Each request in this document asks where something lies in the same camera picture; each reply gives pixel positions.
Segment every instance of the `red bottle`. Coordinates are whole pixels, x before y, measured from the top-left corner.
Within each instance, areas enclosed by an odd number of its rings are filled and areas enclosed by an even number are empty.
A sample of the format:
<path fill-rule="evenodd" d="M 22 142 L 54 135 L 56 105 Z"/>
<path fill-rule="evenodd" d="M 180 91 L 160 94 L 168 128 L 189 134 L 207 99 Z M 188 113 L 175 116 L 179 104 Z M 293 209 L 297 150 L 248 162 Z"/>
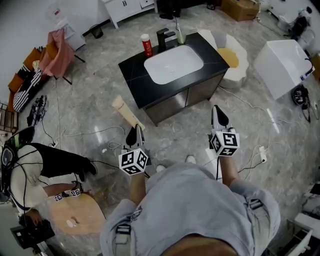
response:
<path fill-rule="evenodd" d="M 144 53 L 145 55 L 149 58 L 151 56 L 154 55 L 154 52 L 152 51 L 152 46 L 151 46 L 151 42 L 150 42 L 150 37 L 148 34 L 143 34 L 141 36 L 141 40 L 143 43 L 143 47 L 144 47 Z"/>

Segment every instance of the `sink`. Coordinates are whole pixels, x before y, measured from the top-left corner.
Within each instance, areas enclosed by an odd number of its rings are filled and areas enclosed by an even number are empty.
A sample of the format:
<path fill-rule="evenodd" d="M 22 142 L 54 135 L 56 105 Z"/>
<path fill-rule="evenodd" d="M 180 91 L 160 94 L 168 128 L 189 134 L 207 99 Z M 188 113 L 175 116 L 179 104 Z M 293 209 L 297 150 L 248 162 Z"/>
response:
<path fill-rule="evenodd" d="M 187 45 L 166 50 L 144 62 L 151 79 L 159 85 L 168 84 L 204 66 L 199 55 Z"/>
<path fill-rule="evenodd" d="M 254 68 L 276 100 L 306 78 L 312 67 L 307 58 L 295 40 L 268 41 L 255 59 Z"/>

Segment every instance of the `white bottle cap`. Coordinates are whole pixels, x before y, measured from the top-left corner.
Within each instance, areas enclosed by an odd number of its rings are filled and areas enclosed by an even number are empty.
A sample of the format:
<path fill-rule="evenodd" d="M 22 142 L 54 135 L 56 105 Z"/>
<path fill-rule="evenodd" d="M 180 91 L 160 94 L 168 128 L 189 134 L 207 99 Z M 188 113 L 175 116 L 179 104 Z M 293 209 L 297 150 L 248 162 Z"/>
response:
<path fill-rule="evenodd" d="M 141 36 L 141 40 L 144 41 L 144 42 L 147 42 L 147 41 L 150 40 L 150 37 L 149 37 L 148 34 L 143 34 L 143 35 Z"/>

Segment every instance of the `cardboard box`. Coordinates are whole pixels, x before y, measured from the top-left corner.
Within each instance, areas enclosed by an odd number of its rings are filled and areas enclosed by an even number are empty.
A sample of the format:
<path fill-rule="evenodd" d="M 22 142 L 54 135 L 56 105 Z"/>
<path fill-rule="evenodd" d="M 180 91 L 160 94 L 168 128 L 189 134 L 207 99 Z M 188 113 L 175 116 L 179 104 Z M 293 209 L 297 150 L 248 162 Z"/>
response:
<path fill-rule="evenodd" d="M 255 19 L 259 9 L 259 4 L 250 0 L 222 0 L 221 5 L 221 10 L 238 22 Z"/>
<path fill-rule="evenodd" d="M 320 53 L 317 53 L 311 58 L 311 62 L 315 68 L 313 71 L 313 76 L 315 80 L 319 81 L 320 80 Z"/>

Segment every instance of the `beige tube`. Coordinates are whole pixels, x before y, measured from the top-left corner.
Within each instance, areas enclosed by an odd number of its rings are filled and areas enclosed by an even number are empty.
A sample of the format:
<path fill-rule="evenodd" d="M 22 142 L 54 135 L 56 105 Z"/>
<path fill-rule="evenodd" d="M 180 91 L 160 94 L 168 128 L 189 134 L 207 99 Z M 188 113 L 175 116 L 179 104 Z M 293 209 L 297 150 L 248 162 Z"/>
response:
<path fill-rule="evenodd" d="M 123 116 L 125 120 L 132 126 L 136 127 L 139 125 L 142 130 L 146 127 L 138 120 L 138 118 L 132 113 L 128 105 L 124 102 L 122 97 L 118 95 L 114 101 L 112 102 L 112 107 L 114 107 L 120 114 Z"/>

